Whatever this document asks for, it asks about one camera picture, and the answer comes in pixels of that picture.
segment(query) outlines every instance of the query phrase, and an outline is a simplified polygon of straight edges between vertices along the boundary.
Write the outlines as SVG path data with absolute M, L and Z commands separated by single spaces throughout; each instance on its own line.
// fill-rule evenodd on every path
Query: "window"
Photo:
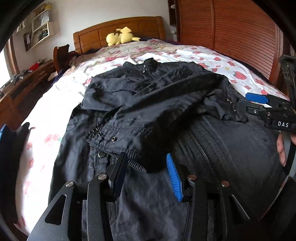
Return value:
M 4 50 L 0 53 L 0 87 L 2 87 L 6 82 L 10 80 L 10 75 L 8 72 Z

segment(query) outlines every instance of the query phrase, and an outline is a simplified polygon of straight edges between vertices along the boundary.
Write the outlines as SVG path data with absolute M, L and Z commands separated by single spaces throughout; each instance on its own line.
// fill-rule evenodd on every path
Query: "grommet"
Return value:
M 93 132 L 93 133 L 97 133 L 98 131 L 99 131 L 99 129 L 96 128 L 96 127 L 92 129 L 92 132 Z
M 222 181 L 221 184 L 222 184 L 223 187 L 229 187 L 230 186 L 230 183 L 228 181 Z
M 98 157 L 99 158 L 104 158 L 106 155 L 107 155 L 106 152 L 103 152 L 103 151 L 98 152 Z
M 189 174 L 187 177 L 188 177 L 188 179 L 191 180 L 191 181 L 194 181 L 194 180 L 197 179 L 197 176 L 194 175 L 194 174 Z

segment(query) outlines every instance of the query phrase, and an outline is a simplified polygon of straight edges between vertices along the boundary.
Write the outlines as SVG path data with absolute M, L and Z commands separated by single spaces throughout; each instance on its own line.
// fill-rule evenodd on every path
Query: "screw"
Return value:
M 70 187 L 72 187 L 74 185 L 74 182 L 73 181 L 67 181 L 66 182 L 66 187 L 67 188 L 70 188 Z
M 221 184 L 224 187 L 229 187 L 230 186 L 230 183 L 228 181 L 222 181 Z
M 98 178 L 100 180 L 105 180 L 107 178 L 107 175 L 106 174 L 100 174 L 100 175 L 98 175 Z
M 190 175 L 188 175 L 187 177 L 188 177 L 188 179 L 191 180 L 191 181 L 194 181 L 194 180 L 197 179 L 197 176 L 194 175 L 194 174 L 190 174 Z

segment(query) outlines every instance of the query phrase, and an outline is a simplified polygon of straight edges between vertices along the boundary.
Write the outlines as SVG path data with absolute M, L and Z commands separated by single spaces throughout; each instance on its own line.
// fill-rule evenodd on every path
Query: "wooden headboard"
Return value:
M 178 41 L 200 45 L 241 60 L 278 89 L 284 81 L 278 58 L 289 43 L 252 0 L 175 0 Z
M 163 20 L 157 17 L 132 17 L 100 23 L 73 34 L 75 51 L 79 54 L 107 46 L 105 38 L 117 28 L 129 27 L 135 37 L 165 40 Z

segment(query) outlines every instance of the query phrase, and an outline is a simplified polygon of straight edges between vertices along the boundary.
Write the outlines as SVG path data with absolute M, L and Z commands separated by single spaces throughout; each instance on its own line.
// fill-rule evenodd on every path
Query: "floral bedsheet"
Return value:
M 209 71 L 227 76 L 243 96 L 252 92 L 287 98 L 240 63 L 201 46 L 175 46 L 151 39 L 106 47 L 95 54 L 74 58 L 71 68 L 43 95 L 25 120 L 30 122 L 31 129 L 20 158 L 16 183 L 18 223 L 15 225 L 22 232 L 30 234 L 47 207 L 61 139 L 91 77 L 122 66 L 126 61 L 140 64 L 148 58 L 161 63 L 194 61 Z

